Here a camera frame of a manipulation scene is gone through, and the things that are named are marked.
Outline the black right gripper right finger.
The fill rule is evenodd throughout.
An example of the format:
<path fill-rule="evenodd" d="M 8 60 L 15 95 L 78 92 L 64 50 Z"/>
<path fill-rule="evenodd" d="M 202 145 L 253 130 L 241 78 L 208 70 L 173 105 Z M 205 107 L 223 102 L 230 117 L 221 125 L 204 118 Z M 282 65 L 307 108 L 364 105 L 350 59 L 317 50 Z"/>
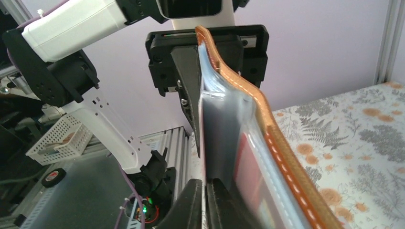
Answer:
<path fill-rule="evenodd" d="M 206 207 L 210 229 L 262 228 L 248 209 L 229 193 L 218 178 L 207 181 Z"/>

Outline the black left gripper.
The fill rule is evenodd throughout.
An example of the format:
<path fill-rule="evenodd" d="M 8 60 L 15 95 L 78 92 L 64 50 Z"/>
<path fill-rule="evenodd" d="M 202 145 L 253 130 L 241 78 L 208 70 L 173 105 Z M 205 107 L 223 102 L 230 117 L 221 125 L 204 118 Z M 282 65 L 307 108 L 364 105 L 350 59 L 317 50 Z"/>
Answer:
<path fill-rule="evenodd" d="M 236 73 L 259 87 L 267 66 L 269 33 L 264 25 L 209 28 L 219 57 Z M 200 155 L 198 102 L 201 69 L 193 29 L 150 32 L 145 42 L 155 88 L 165 96 L 177 86 L 182 111 L 189 122 Z"/>

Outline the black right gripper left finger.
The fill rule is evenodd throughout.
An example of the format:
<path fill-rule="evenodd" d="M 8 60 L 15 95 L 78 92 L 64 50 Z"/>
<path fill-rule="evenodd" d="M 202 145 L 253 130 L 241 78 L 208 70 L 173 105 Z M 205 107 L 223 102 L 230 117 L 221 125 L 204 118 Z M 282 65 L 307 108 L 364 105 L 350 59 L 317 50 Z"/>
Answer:
<path fill-rule="evenodd" d="M 202 227 L 202 181 L 190 179 L 157 229 Z"/>

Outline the grey red striped card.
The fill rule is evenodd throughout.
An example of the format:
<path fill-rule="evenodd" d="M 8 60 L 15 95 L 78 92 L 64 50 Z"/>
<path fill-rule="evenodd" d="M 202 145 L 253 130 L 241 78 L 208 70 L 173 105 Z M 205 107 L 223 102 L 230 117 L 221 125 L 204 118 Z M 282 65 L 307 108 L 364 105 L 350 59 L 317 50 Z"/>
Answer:
<path fill-rule="evenodd" d="M 259 224 L 259 227 L 261 229 L 275 229 L 279 225 L 277 209 L 247 134 L 241 134 L 239 137 L 234 182 L 243 203 L 246 205 L 246 210 Z"/>

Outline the brown leather card holder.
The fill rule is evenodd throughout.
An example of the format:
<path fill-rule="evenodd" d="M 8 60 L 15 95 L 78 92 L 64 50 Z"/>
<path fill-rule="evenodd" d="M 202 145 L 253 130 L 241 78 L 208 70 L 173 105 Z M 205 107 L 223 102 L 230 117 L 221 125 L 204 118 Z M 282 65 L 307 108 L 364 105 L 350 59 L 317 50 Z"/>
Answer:
<path fill-rule="evenodd" d="M 220 179 L 246 207 L 234 182 L 234 168 L 239 137 L 247 134 L 277 209 L 276 229 L 343 228 L 292 151 L 261 90 L 224 63 L 207 28 L 197 26 L 195 32 L 201 69 L 198 112 L 207 227 L 208 179 Z"/>

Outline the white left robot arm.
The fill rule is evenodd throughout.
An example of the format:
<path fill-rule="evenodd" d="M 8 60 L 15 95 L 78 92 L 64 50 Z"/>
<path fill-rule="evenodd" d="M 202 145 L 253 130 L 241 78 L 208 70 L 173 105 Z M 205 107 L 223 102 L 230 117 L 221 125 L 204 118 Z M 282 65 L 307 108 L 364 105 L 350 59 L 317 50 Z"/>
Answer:
<path fill-rule="evenodd" d="M 3 33 L 11 63 L 43 102 L 78 118 L 114 155 L 149 210 L 169 209 L 174 168 L 166 153 L 137 140 L 102 100 L 96 69 L 84 48 L 142 19 L 171 21 L 173 30 L 148 34 L 149 70 L 160 95 L 177 92 L 182 111 L 199 134 L 201 70 L 196 26 L 211 33 L 225 63 L 255 86 L 264 80 L 269 34 L 264 25 L 236 26 L 245 0 L 64 0 Z"/>

